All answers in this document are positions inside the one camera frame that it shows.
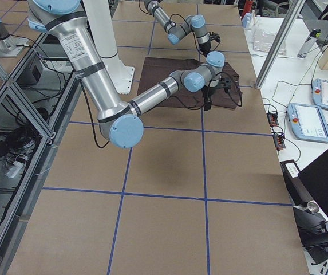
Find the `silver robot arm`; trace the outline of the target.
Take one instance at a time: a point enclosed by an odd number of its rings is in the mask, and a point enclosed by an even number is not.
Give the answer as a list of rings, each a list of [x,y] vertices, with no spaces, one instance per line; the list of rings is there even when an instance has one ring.
[[[100,132],[117,147],[132,148],[142,138],[140,120],[162,101],[186,88],[195,93],[219,83],[224,67],[223,53],[211,50],[210,35],[201,14],[191,15],[180,26],[172,23],[158,1],[145,1],[147,12],[165,29],[172,44],[194,33],[206,62],[192,70],[177,70],[144,93],[126,102],[114,87],[94,39],[87,30],[88,16],[79,1],[29,1],[29,26],[55,36],[75,70],[76,78],[88,90],[97,110]]]
[[[160,1],[144,1],[146,11],[163,27],[170,43],[176,45],[184,37],[193,33],[200,53],[207,56],[211,51],[211,38],[203,15],[189,15],[182,24],[178,24],[166,14],[159,3]]]

